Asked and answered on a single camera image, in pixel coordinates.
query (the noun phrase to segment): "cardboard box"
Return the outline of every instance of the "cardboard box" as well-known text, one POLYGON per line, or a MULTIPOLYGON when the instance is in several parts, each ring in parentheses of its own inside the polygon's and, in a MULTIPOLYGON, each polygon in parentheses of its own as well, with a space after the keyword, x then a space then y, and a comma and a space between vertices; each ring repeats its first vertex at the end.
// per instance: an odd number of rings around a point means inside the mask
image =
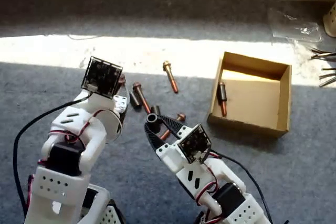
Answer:
POLYGON ((291 65, 225 52, 219 61, 208 112, 209 123, 280 137, 289 131, 291 65), (217 86, 225 83, 227 115, 217 86))

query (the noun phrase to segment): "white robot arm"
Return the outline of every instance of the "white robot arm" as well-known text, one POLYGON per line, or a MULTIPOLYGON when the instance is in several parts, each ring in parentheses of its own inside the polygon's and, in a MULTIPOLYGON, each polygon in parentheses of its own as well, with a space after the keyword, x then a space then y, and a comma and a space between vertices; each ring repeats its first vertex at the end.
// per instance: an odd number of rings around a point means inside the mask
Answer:
POLYGON ((122 68, 92 57, 83 90, 52 122, 41 150, 25 224, 122 224, 110 193, 89 184, 105 143, 116 139, 129 103, 122 68))
POLYGON ((196 203, 207 208, 199 223, 270 224, 245 184, 211 152, 211 142, 201 125, 189 128, 166 116, 149 114, 145 132, 160 160, 196 203), (161 123, 177 137, 173 144, 156 135, 161 123))

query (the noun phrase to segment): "circuit board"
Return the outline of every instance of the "circuit board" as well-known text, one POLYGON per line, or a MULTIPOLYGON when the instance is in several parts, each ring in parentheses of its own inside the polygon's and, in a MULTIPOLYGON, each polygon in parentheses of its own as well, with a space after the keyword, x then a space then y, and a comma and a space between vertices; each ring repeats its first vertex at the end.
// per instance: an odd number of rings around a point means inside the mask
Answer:
POLYGON ((211 141, 203 127, 199 124, 188 136, 178 143, 178 146, 191 164, 197 159, 202 160, 202 157, 211 148, 211 141))
POLYGON ((121 72, 122 67, 91 57, 81 87, 112 99, 117 92, 121 72))

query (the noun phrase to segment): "plastic bag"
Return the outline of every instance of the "plastic bag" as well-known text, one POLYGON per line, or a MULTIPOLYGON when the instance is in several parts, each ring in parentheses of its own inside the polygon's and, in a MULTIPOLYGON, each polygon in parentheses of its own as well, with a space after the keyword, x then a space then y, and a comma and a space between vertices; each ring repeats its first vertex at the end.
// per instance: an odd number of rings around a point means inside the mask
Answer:
POLYGON ((298 20, 273 8, 268 10, 268 20, 274 37, 309 42, 322 40, 319 25, 315 22, 298 20))

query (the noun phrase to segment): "copper bolt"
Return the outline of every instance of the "copper bolt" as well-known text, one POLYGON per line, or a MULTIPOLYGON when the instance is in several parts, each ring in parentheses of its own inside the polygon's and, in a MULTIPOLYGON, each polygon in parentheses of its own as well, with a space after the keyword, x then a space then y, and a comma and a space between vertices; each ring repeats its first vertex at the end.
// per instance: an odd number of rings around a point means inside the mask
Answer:
POLYGON ((139 82, 133 83, 133 91, 138 94, 138 96, 139 96, 139 98, 140 98, 140 100, 142 102, 142 105, 145 108, 147 114, 150 114, 151 113, 151 109, 149 108, 149 105, 148 105, 148 103, 146 101, 146 98, 145 98, 145 96, 142 93, 141 84, 139 82))
POLYGON ((119 77, 118 84, 120 86, 125 86, 125 83, 126 83, 126 78, 125 78, 125 75, 122 73, 119 77))
MULTIPOLYGON (((183 114, 183 113, 179 113, 179 114, 177 114, 177 118, 176 118, 176 120, 177 120, 177 121, 180 121, 180 122, 184 122, 184 121, 185 121, 185 118, 186 118, 185 114, 183 114)), ((170 130, 166 130, 166 131, 162 134, 162 136, 160 136, 160 139, 163 140, 163 141, 166 141, 166 139, 167 139, 169 136, 170 136, 170 130)))
POLYGON ((177 88, 177 84, 176 84, 176 81, 173 77, 173 74, 172 74, 172 69, 171 69, 171 64, 169 63, 169 61, 165 61, 163 62, 163 71, 165 71, 168 75, 168 79, 170 81, 170 84, 172 85, 172 88, 174 90, 175 93, 178 93, 179 89, 177 88))
POLYGON ((222 110, 222 115, 226 116, 226 90, 225 90, 225 83, 220 82, 217 87, 217 98, 218 98, 218 103, 221 107, 222 110))
POLYGON ((222 109, 222 115, 226 116, 226 102, 222 101, 221 104, 220 104, 220 107, 222 109))

